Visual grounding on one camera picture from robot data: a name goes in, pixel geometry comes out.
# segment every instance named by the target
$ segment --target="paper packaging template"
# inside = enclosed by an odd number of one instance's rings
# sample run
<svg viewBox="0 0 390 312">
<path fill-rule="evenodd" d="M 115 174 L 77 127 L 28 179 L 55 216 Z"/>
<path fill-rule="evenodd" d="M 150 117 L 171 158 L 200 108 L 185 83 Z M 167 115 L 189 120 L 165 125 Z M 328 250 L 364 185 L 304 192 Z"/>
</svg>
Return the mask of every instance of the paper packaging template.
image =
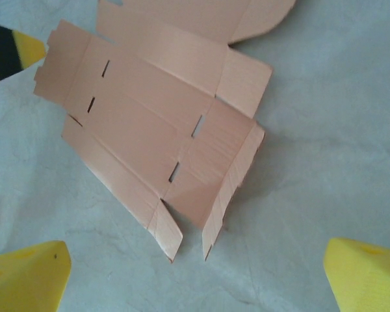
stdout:
<svg viewBox="0 0 390 312">
<path fill-rule="evenodd" d="M 171 261 L 183 235 L 166 207 L 202 230 L 206 258 L 265 135 L 253 117 L 272 69 L 227 43 L 293 3 L 99 1 L 113 44 L 66 21 L 49 37 L 34 93 L 67 110 L 62 137 Z"/>
</svg>

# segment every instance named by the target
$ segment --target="white cloth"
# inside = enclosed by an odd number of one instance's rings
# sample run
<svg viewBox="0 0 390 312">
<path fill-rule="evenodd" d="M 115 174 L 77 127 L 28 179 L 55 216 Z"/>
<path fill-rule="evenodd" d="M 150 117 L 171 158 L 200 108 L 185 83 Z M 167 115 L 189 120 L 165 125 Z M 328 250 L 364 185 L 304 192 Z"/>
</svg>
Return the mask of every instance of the white cloth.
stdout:
<svg viewBox="0 0 390 312">
<path fill-rule="evenodd" d="M 46 41 L 60 18 L 95 29 L 96 1 L 0 0 L 0 24 Z M 331 237 L 390 248 L 390 0 L 298 0 L 240 44 L 275 71 L 256 118 L 263 148 L 203 262 L 183 223 L 170 264 L 61 139 L 35 66 L 0 82 L 0 253 L 64 240 L 60 311 L 338 311 Z"/>
</svg>

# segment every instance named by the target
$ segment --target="white fabric surface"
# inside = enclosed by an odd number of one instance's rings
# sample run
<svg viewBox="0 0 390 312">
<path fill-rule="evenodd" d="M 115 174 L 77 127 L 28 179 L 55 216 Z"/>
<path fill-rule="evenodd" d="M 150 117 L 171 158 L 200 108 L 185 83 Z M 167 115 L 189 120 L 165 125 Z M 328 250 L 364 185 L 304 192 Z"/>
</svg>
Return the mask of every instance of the white fabric surface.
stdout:
<svg viewBox="0 0 390 312">
<path fill-rule="evenodd" d="M 94 31 L 96 1 L 0 0 L 0 24 L 43 41 L 60 18 Z M 32 94 L 36 66 L 0 82 L 0 254 L 66 241 L 60 311 L 338 311 L 328 239 L 390 248 L 390 0 L 298 0 L 237 48 L 275 69 L 268 137 L 206 263 L 184 222 L 171 265 L 85 167 L 63 109 Z"/>
</svg>

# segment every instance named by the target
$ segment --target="flattened cardboard box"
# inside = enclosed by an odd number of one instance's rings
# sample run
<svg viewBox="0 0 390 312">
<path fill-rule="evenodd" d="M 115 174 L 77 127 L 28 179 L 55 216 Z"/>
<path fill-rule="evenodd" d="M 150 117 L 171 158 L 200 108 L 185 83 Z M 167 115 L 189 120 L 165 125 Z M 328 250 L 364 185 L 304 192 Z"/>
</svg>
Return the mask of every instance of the flattened cardboard box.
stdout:
<svg viewBox="0 0 390 312">
<path fill-rule="evenodd" d="M 202 229 L 206 258 L 263 141 L 252 118 L 272 73 L 222 41 L 238 38 L 236 31 L 208 38 L 192 29 L 192 20 L 179 28 L 179 18 L 142 12 L 149 3 L 191 8 L 192 2 L 99 1 L 97 31 L 115 44 L 61 21 L 35 76 L 34 93 L 68 111 L 62 137 L 171 261 L 183 235 L 166 206 Z"/>
</svg>

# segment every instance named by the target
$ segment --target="slot cutout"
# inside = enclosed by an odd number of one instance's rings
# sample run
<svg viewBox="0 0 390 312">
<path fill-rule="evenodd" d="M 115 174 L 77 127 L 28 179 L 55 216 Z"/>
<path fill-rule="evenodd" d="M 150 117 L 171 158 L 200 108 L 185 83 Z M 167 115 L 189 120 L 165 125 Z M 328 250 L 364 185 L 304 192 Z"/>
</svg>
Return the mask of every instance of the slot cutout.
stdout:
<svg viewBox="0 0 390 312">
<path fill-rule="evenodd" d="M 105 72 L 107 71 L 107 68 L 109 67 L 109 64 L 110 64 L 110 60 L 107 61 L 105 67 L 104 67 L 104 71 L 103 71 L 103 74 L 101 75 L 102 77 L 105 76 Z"/>
<path fill-rule="evenodd" d="M 198 120 L 198 123 L 196 124 L 195 129 L 192 132 L 192 135 L 191 135 L 192 138 L 195 138 L 198 135 L 198 133 L 201 131 L 201 127 L 202 127 L 204 122 L 205 122 L 205 116 L 201 115 L 200 119 Z"/>
<path fill-rule="evenodd" d="M 96 100 L 96 97 L 93 96 L 93 97 L 92 97 L 92 100 L 91 100 L 91 103 L 90 103 L 90 106 L 88 106 L 88 110 L 87 110 L 88 113 L 90 113 L 91 108 L 92 108 L 92 106 L 94 105 L 94 101 L 95 101 L 95 100 Z"/>
<path fill-rule="evenodd" d="M 169 182 L 173 182 L 174 179 L 176 178 L 176 175 L 177 175 L 177 172 L 179 171 L 179 167 L 181 166 L 181 164 L 179 163 L 179 161 L 176 163 L 176 166 L 174 168 L 174 171 L 172 171 L 172 174 L 170 175 L 169 177 Z"/>
</svg>

